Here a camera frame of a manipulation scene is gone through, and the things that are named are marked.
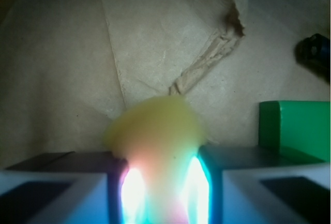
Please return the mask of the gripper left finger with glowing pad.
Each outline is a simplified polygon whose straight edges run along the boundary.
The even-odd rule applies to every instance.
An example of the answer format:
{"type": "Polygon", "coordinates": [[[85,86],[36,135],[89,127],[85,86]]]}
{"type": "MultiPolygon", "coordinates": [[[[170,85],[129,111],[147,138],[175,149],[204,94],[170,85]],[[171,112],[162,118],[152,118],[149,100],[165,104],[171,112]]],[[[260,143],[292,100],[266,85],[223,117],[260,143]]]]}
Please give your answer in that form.
{"type": "Polygon", "coordinates": [[[122,223],[125,159],[44,153],[1,170],[1,223],[122,223]]]}

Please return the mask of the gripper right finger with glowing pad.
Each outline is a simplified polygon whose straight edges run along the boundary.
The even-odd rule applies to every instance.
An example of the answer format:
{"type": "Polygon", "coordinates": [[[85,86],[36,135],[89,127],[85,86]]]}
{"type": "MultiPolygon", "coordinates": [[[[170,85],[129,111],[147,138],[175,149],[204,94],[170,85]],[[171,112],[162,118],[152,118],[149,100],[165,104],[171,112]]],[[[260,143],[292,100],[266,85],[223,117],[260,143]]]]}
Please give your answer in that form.
{"type": "Polygon", "coordinates": [[[330,223],[330,164],[267,149],[203,145],[191,223],[330,223]]]}

